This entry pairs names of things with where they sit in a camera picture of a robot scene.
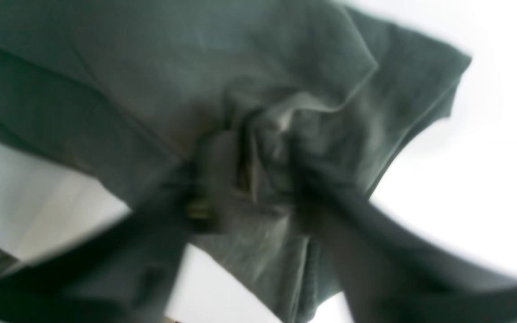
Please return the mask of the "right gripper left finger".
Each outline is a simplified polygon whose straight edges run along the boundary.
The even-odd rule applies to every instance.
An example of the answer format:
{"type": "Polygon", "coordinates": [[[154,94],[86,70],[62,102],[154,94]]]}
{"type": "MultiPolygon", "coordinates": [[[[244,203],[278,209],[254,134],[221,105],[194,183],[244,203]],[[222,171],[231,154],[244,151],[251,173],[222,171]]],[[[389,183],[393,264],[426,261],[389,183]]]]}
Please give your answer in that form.
{"type": "Polygon", "coordinates": [[[191,237],[224,237],[187,216],[194,175],[158,188],[127,218],[64,253],[0,277],[0,321],[157,323],[191,237]]]}

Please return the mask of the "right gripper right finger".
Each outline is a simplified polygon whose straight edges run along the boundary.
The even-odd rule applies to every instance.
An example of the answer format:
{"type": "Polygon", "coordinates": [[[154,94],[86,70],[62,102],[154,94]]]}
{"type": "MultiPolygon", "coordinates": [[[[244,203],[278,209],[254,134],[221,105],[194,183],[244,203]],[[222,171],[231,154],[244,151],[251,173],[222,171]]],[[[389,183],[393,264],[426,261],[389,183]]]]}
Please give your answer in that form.
{"type": "Polygon", "coordinates": [[[293,153],[296,204],[357,323],[517,323],[517,278],[415,235],[320,157],[293,153]]]}

